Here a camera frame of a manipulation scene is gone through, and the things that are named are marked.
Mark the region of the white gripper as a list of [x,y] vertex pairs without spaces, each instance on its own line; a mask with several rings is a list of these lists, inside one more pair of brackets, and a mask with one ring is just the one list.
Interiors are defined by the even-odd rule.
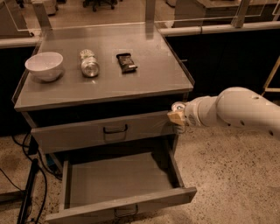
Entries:
[[216,110],[216,96],[203,96],[189,101],[182,110],[168,112],[171,122],[180,126],[214,127],[221,126],[222,120]]

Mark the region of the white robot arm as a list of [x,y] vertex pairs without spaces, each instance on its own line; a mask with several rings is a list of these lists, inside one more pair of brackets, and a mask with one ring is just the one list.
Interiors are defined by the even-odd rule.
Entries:
[[167,115],[171,122],[182,127],[259,130],[280,138],[280,107],[244,87],[227,88],[218,96],[175,102]]

